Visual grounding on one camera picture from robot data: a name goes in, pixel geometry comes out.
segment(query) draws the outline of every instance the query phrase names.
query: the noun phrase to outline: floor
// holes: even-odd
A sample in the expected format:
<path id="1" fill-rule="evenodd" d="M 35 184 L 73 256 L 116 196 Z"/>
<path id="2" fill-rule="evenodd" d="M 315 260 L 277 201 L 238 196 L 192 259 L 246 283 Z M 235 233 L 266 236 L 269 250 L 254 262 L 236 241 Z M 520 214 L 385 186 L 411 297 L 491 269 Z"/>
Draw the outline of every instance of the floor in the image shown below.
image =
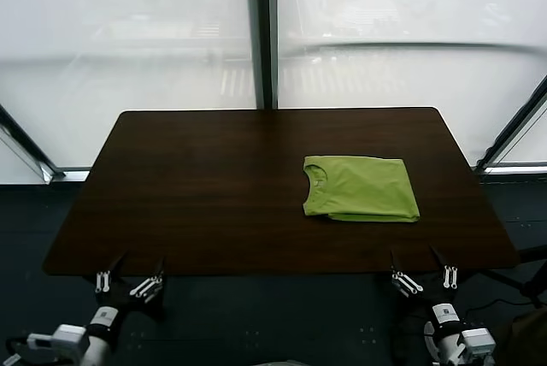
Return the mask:
<path id="1" fill-rule="evenodd" d="M 484 190 L 517 249 L 547 243 L 547 183 L 485 184 Z M 0 339 L 52 333 L 61 323 L 85 325 L 92 318 L 91 285 L 41 270 L 78 191 L 74 184 L 0 186 Z M 526 280 L 539 264 L 503 272 Z M 524 300 L 476 275 L 461 285 L 455 306 L 463 314 L 494 298 Z M 396 299 L 389 283 L 372 274 L 174 278 L 165 295 L 168 319 L 155 324 L 129 316 L 111 364 L 244 366 L 295 359 L 312 366 L 391 365 Z M 530 309 L 496 304 L 470 319 L 495 328 Z M 406 364 L 426 364 L 422 323 L 407 325 Z M 6 356 L 0 349 L 0 358 Z"/>

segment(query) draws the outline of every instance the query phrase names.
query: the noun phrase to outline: folded shirt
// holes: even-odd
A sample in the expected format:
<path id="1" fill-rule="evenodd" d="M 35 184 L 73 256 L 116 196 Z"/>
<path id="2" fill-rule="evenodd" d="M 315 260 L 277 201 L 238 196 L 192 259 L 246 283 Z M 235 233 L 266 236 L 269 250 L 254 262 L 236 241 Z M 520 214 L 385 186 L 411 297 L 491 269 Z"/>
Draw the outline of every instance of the folded shirt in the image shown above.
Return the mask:
<path id="1" fill-rule="evenodd" d="M 420 211 L 401 159 L 306 156 L 305 215 L 339 221 L 416 222 Z"/>

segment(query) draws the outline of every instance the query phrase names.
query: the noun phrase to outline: cable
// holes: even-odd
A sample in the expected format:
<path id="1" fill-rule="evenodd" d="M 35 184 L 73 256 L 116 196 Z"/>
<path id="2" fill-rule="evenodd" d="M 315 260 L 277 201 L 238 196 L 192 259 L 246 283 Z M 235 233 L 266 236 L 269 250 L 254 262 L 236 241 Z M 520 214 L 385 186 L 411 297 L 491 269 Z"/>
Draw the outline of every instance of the cable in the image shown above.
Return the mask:
<path id="1" fill-rule="evenodd" d="M 498 299 L 492 300 L 489 304 L 484 304 L 482 306 L 476 306 L 474 308 L 467 309 L 466 312 L 465 312 L 465 317 L 466 318 L 468 317 L 469 312 L 474 312 L 476 310 L 483 310 L 483 309 L 486 309 L 486 308 L 490 308 L 492 305 L 494 305 L 498 302 L 502 302 L 504 304 L 511 304 L 513 306 L 526 306 L 526 305 L 529 305 L 529 304 L 533 304 L 533 302 L 509 302 L 508 300 L 498 298 Z"/>
<path id="2" fill-rule="evenodd" d="M 7 338 L 6 339 L 6 351 L 8 351 L 8 354 L 10 356 L 13 356 L 14 354 L 18 354 L 20 356 L 20 353 L 14 348 L 14 344 L 17 343 L 19 345 L 26 345 L 26 337 L 16 337 L 16 338 Z M 46 362 L 46 363 L 33 363 L 29 362 L 28 360 L 21 359 L 19 360 L 19 363 L 24 366 L 62 366 L 63 364 L 73 364 L 71 360 L 68 359 L 58 359 L 54 362 Z"/>

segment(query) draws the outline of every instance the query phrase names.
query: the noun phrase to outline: table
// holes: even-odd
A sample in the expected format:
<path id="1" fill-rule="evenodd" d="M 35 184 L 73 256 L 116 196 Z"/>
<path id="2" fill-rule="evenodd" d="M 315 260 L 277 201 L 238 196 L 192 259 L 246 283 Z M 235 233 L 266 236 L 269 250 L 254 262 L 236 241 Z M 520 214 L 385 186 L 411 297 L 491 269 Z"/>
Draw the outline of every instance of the table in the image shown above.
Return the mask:
<path id="1" fill-rule="evenodd" d="M 402 158 L 416 223 L 306 217 L 308 155 Z M 518 257 L 433 108 L 125 112 L 44 270 L 91 275 L 127 252 L 124 275 L 288 275 L 461 269 Z"/>

